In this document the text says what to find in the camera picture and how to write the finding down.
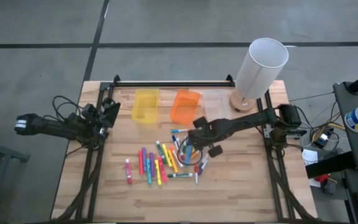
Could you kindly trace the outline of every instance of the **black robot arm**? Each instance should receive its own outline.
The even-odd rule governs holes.
[[[268,108],[262,112],[236,119],[216,119],[207,122],[205,117],[199,118],[193,122],[196,129],[188,131],[188,140],[195,149],[201,150],[206,146],[227,139],[235,132],[256,128],[264,124],[272,124],[276,127],[270,133],[273,141],[285,141],[285,136],[291,130],[300,126],[301,119],[295,106],[280,105],[276,109],[279,110],[279,117],[273,108]],[[222,149],[219,146],[208,152],[211,157],[214,157],[222,153]]]
[[[86,130],[86,121],[74,113],[64,121],[46,119],[35,113],[20,115],[16,118],[14,130],[23,136],[47,134],[68,140],[89,137],[89,133],[84,131]]]
[[[87,104],[82,109],[81,116],[72,113],[63,120],[47,119],[35,113],[24,114],[16,118],[14,130],[24,136],[47,134],[77,140],[82,145],[95,145],[97,140],[107,138],[107,129],[114,126],[120,106],[120,103],[106,98],[102,102],[102,111]]]

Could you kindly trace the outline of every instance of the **pink marker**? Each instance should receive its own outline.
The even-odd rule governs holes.
[[[158,157],[158,164],[160,165],[160,171],[161,171],[161,178],[163,182],[168,181],[167,180],[167,175],[165,175],[165,170],[164,170],[164,166],[162,164],[162,159],[161,156]]]
[[[127,181],[128,184],[132,184],[132,173],[131,173],[131,164],[129,163],[129,159],[125,160],[125,168],[127,170]]]

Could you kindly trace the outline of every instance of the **clear plastic bin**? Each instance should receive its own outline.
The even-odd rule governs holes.
[[[145,124],[157,120],[158,90],[136,90],[132,119]]]
[[[228,95],[224,90],[203,91],[203,107],[206,119],[213,121],[220,118],[231,118]]]

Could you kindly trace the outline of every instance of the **orange plastic bin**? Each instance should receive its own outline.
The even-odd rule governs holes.
[[[200,100],[199,93],[178,90],[170,113],[171,120],[175,123],[191,125],[196,116],[198,100]]]

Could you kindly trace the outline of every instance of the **yellow marker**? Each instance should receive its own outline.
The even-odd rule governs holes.
[[[165,158],[167,158],[168,166],[171,167],[172,163],[168,157],[168,151],[167,151],[167,147],[165,146],[165,144],[162,144],[162,149],[164,150]]]
[[[178,167],[175,162],[175,159],[173,158],[171,150],[168,150],[169,159],[172,161],[173,171],[177,174],[178,173]]]
[[[161,186],[160,166],[158,165],[158,159],[154,160],[155,170],[157,171],[157,183]]]

